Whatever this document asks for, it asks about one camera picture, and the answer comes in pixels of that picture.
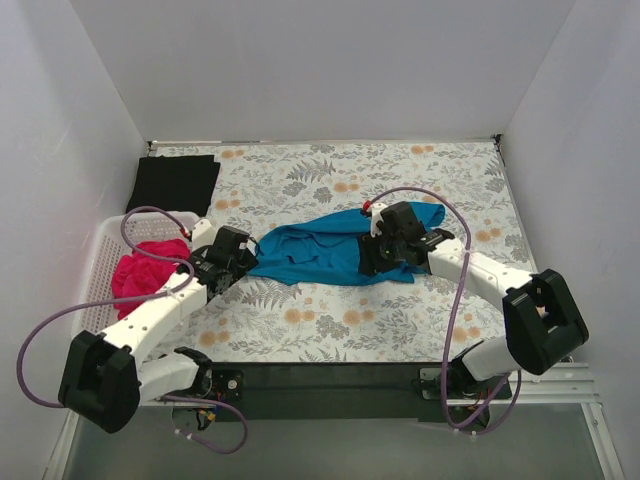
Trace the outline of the blue t shirt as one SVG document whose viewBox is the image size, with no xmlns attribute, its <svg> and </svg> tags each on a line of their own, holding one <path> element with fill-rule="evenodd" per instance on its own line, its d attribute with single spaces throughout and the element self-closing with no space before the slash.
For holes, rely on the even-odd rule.
<svg viewBox="0 0 640 480">
<path fill-rule="evenodd" d="M 368 286 L 385 281 L 413 283 L 424 271 L 401 264 L 377 275 L 358 272 L 358 237 L 370 231 L 361 209 L 339 211 L 315 220 L 275 228 L 257 245 L 258 266 L 249 272 L 285 285 L 319 283 Z"/>
</svg>

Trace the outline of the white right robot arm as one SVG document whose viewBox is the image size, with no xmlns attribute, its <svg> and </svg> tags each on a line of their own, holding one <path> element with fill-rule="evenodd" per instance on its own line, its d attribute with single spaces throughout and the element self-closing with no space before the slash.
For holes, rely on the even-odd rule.
<svg viewBox="0 0 640 480">
<path fill-rule="evenodd" d="M 447 392 L 471 398 L 514 371 L 541 375 L 587 342 L 587 325 L 560 273 L 532 273 L 473 253 L 453 233 L 427 229 L 407 202 L 367 202 L 362 213 L 370 230 L 358 238 L 361 274 L 406 265 L 463 280 L 466 290 L 503 315 L 503 336 L 465 349 L 443 368 Z"/>
</svg>

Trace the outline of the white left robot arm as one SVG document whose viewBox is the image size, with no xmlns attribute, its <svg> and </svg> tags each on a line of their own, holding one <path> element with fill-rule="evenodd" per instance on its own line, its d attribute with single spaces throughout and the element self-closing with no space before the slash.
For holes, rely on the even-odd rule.
<svg viewBox="0 0 640 480">
<path fill-rule="evenodd" d="M 193 400 L 213 394 L 213 363 L 189 347 L 158 360 L 149 354 L 183 320 L 224 293 L 257 264 L 251 237 L 234 227 L 218 230 L 211 244 L 198 242 L 153 299 L 97 334 L 71 341 L 59 402 L 108 433 L 122 429 L 138 407 L 183 392 Z"/>
</svg>

